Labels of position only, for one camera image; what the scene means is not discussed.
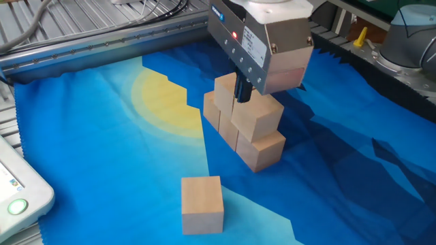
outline black cable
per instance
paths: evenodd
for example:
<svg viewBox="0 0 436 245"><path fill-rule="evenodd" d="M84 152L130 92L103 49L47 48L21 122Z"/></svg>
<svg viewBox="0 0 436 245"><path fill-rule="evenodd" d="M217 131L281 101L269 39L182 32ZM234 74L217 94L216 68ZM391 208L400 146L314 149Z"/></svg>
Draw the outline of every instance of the black cable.
<svg viewBox="0 0 436 245"><path fill-rule="evenodd" d="M430 31L430 30L434 30L434 29L436 29L436 27L433 27L433 28L427 28L427 29L423 29L423 30L416 31L416 32L412 33L411 35L409 35L409 30L407 29L408 26L407 26L406 20L404 19L403 12L401 11L401 8L400 8L400 0L398 0L398 1L396 2L396 6L398 7L398 11L400 12L401 18L403 19L404 26L405 26L405 30L406 30L406 36L407 36L407 38L410 38L410 37L412 37L413 35L415 35L415 34L417 34L417 33L420 33L421 31Z"/></svg>
<svg viewBox="0 0 436 245"><path fill-rule="evenodd" d="M189 3L189 0L186 0L186 1L184 2L183 6L181 6L183 2L184 2L184 0L180 0L180 1L176 4L176 6L175 6L174 8L172 8L171 10L169 10L169 11L167 11L167 12L165 12L165 13L159 15L159 16L156 16L156 17L154 17L154 18L152 18L152 19L150 19L150 20L148 20L148 21L145 21L145 22L143 22L143 23L136 24L136 25L133 25L133 26L128 26L128 27L125 27L125 28L123 28L123 29L131 28L131 27L139 27L139 26L147 25L147 24L148 24L148 25L149 25L149 24L154 24L154 23L156 23L156 22L160 22L160 21L163 21L163 20L167 20L167 19L169 19L169 18L171 18L171 17L177 15L177 14L180 13L181 11L183 11L183 9L185 9L185 7L187 7L187 5L188 5L188 3ZM82 37L71 38L71 39L68 40L68 42L70 42L70 41L74 41L74 40L77 40L77 39L80 39L80 38L82 38ZM15 49L15 50L12 50L11 52L8 52L8 53L5 53L5 54L14 54L14 53L22 52L22 51L25 51L25 50L30 50L30 49L35 48L35 47L43 48L43 47L47 47L47 46L51 46L51 45L55 45L55 44L60 44L60 43L63 43L63 42L65 42L65 40L60 39L59 41L52 42L52 43L49 43L49 44L44 44L44 45L41 45L41 46L38 46L37 44L35 44L35 46L27 46L27 47L22 48L22 49L17 48L17 49Z"/></svg>
<svg viewBox="0 0 436 245"><path fill-rule="evenodd" d="M176 7L172 8L170 11L166 12L165 14L161 14L160 16L154 17L154 18L152 18L151 20L148 20L148 21L146 21L146 22L144 22L144 23L141 23L140 25L147 25L147 24L149 25L149 24L153 24L153 23L156 23L156 22L159 22L159 21L167 20L167 19L169 19L169 18L171 18L171 17L177 15L178 13L180 13L181 11L183 11L183 9L185 9L185 7L186 7L186 6L188 5L188 3L189 3L189 0L186 0L186 2L183 4L183 6L180 7L181 4L182 4L182 2L183 2L183 0L180 0L180 1L177 3Z"/></svg>

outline blue fabric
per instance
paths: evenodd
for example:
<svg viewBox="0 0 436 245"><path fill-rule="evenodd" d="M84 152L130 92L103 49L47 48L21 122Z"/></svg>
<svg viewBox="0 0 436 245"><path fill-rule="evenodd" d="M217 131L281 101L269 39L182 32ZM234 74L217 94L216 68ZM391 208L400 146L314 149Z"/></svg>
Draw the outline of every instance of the blue fabric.
<svg viewBox="0 0 436 245"><path fill-rule="evenodd" d="M230 71L202 42L17 84L25 158L57 195L40 219L46 245L436 244L436 126L349 65L315 50L305 89L274 95L287 141L258 174L204 117L204 144L143 120L132 97L144 67L186 88L201 113ZM221 176L224 232L183 236L180 179L207 175Z"/></svg>

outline wooden cube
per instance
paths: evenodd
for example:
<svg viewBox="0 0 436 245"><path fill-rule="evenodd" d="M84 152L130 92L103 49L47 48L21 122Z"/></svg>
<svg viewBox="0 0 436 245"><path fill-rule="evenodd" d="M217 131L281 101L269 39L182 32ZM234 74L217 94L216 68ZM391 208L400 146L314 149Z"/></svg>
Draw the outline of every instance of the wooden cube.
<svg viewBox="0 0 436 245"><path fill-rule="evenodd" d="M222 114L219 117L219 134L227 142L231 149L236 150L236 143L238 141L238 129L232 124L230 119Z"/></svg>
<svg viewBox="0 0 436 245"><path fill-rule="evenodd" d="M234 103L232 123L249 142L255 142L277 130L284 107L271 95L257 90L247 103Z"/></svg>
<svg viewBox="0 0 436 245"><path fill-rule="evenodd" d="M222 114L232 118L236 73L215 79L215 105Z"/></svg>
<svg viewBox="0 0 436 245"><path fill-rule="evenodd" d="M278 131L253 143L239 133L236 153L256 173L280 161L285 141L285 137Z"/></svg>
<svg viewBox="0 0 436 245"><path fill-rule="evenodd" d="M214 91L204 94L203 115L211 123L211 125L218 131L219 115L221 112L213 102L214 98L215 98Z"/></svg>
<svg viewBox="0 0 436 245"><path fill-rule="evenodd" d="M182 178L184 235L223 232L224 204L219 176Z"/></svg>

